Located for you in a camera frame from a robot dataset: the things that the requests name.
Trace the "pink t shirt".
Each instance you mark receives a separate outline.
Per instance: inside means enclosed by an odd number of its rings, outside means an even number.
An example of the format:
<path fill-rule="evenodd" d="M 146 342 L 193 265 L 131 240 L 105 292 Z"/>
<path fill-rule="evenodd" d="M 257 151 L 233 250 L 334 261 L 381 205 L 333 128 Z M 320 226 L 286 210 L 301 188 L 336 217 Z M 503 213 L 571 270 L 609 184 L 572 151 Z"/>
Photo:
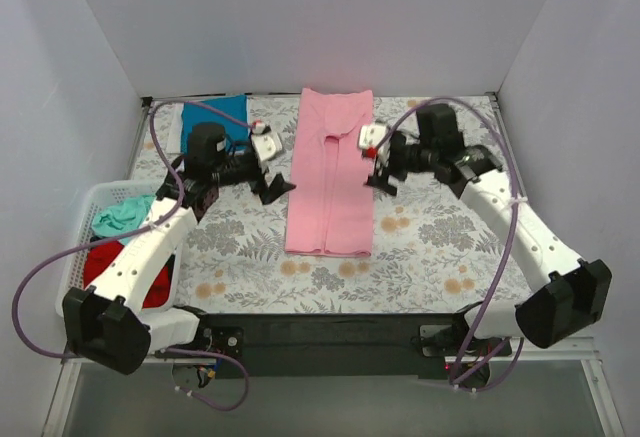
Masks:
<path fill-rule="evenodd" d="M 373 93 L 300 97 L 292 151 L 285 251 L 364 257 L 373 247 L 372 162 L 358 148 L 359 132 L 373 122 Z"/>

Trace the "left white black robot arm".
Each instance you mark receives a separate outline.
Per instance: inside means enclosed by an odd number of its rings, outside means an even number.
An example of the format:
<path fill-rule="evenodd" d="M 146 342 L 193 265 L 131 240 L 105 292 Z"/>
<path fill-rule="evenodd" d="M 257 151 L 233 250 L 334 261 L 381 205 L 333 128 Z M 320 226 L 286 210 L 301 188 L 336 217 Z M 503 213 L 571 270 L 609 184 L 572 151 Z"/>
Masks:
<path fill-rule="evenodd" d="M 268 162 L 283 150 L 275 130 L 254 123 L 242 144 L 240 151 L 238 143 L 230 143 L 220 124 L 193 128 L 186 153 L 169 165 L 140 233 L 88 286 L 64 295 L 62 316 L 74 354 L 129 375 L 148 355 L 170 346 L 180 345 L 193 357 L 211 349 L 213 334 L 195 311 L 171 303 L 147 309 L 144 301 L 221 188 L 246 183 L 264 205 L 293 190 L 281 174 L 266 178 Z"/>

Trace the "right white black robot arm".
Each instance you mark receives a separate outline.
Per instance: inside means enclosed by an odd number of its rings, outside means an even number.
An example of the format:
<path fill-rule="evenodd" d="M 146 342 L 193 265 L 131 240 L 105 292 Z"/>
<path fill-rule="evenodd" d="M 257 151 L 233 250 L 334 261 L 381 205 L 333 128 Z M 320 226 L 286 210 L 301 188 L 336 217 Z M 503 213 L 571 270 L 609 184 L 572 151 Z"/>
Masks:
<path fill-rule="evenodd" d="M 414 107 L 414 143 L 398 125 L 362 126 L 358 147 L 374 163 L 366 184 L 394 196 L 391 179 L 432 174 L 500 239 L 529 286 L 531 294 L 522 302 L 486 296 L 458 311 L 450 328 L 432 336 L 434 346 L 471 355 L 492 338 L 523 338 L 549 348 L 601 319 L 611 271 L 600 259 L 586 261 L 549 229 L 521 194 L 512 168 L 487 147 L 466 144 L 457 104 L 438 98 Z"/>

